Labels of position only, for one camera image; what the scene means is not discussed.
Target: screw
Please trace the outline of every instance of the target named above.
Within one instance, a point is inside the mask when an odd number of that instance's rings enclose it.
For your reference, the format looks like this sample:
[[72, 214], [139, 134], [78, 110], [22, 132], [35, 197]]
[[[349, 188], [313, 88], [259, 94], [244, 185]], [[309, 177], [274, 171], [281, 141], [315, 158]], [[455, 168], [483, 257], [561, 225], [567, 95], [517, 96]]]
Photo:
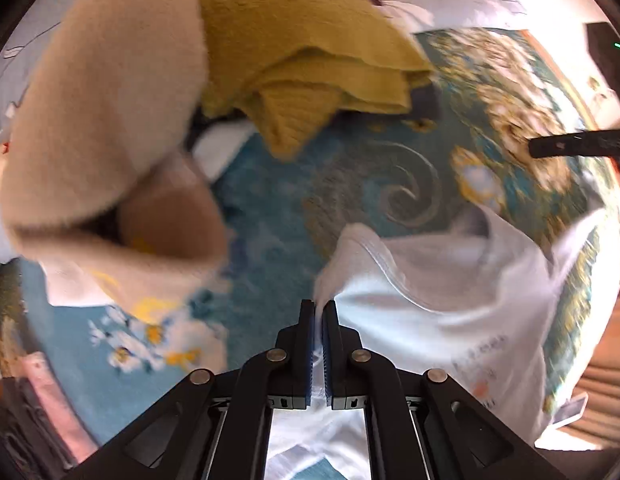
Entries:
[[192, 384], [206, 384], [210, 380], [210, 372], [200, 368], [199, 370], [194, 370], [190, 374], [190, 382]]
[[441, 368], [432, 368], [428, 370], [428, 378], [433, 383], [442, 383], [448, 378], [448, 374]]
[[352, 359], [357, 363], [367, 363], [368, 361], [370, 361], [370, 359], [372, 359], [372, 355], [370, 354], [370, 352], [362, 348], [359, 350], [355, 350], [352, 353]]
[[268, 361], [273, 363], [283, 361], [286, 357], [288, 357], [288, 354], [286, 354], [286, 351], [283, 348], [273, 348], [268, 350], [268, 353], [266, 354]]

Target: mustard yellow towel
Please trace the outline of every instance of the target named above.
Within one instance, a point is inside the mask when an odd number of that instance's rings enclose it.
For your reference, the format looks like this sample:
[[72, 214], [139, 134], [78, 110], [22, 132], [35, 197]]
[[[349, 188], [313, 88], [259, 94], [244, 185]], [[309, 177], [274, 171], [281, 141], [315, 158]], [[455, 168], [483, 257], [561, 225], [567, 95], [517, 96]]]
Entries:
[[293, 158], [337, 110], [401, 114], [433, 67], [368, 0], [199, 0], [208, 117], [240, 108]]

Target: white daisy print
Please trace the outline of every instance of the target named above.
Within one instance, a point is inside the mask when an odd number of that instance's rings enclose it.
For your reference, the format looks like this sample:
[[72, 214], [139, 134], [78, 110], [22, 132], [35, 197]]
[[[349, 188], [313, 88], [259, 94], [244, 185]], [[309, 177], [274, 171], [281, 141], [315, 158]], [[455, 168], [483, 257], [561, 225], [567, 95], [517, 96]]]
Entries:
[[121, 370], [123, 373], [129, 374], [130, 372], [139, 370], [143, 362], [137, 356], [133, 355], [130, 350], [124, 346], [119, 346], [108, 356], [108, 364]]
[[221, 373], [227, 369], [228, 334], [222, 325], [193, 319], [188, 309], [176, 311], [171, 321], [165, 327], [163, 340], [154, 348], [167, 364], [179, 365], [187, 372], [207, 368]]
[[128, 316], [116, 305], [108, 305], [106, 307], [106, 315], [101, 319], [101, 323], [104, 326], [108, 326], [111, 321], [114, 321], [118, 325], [125, 326], [128, 321]]
[[99, 346], [101, 341], [106, 340], [106, 333], [97, 328], [91, 320], [88, 320], [88, 328], [90, 329], [90, 343], [92, 343], [92, 346]]
[[423, 7], [409, 4], [403, 0], [369, 0], [399, 30], [416, 34], [424, 25], [434, 25], [434, 15]]

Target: pink cloth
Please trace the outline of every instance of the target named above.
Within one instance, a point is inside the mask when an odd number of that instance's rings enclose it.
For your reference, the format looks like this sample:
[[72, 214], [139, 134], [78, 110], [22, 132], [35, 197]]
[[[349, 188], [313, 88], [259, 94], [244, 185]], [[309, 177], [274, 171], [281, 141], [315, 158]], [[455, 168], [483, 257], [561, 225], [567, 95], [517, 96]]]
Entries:
[[56, 432], [66, 443], [78, 462], [83, 462], [97, 451], [97, 445], [76, 418], [66, 397], [56, 384], [43, 352], [34, 352], [21, 358], [26, 377], [32, 384]]

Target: white daisy pattern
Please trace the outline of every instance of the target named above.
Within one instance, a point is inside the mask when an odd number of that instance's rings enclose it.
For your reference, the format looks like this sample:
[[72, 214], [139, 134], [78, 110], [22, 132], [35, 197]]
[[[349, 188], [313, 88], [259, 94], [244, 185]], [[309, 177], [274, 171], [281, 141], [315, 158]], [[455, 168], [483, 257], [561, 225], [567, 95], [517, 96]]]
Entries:
[[423, 31], [424, 25], [433, 26], [434, 16], [423, 7], [404, 0], [369, 0], [399, 30], [409, 34]]
[[90, 342], [112, 348], [107, 361], [119, 372], [155, 372], [167, 365], [185, 372], [208, 368], [226, 369], [226, 329], [216, 323], [193, 319], [186, 306], [177, 309], [161, 325], [146, 324], [129, 317], [119, 307], [108, 306], [101, 327], [88, 321]]

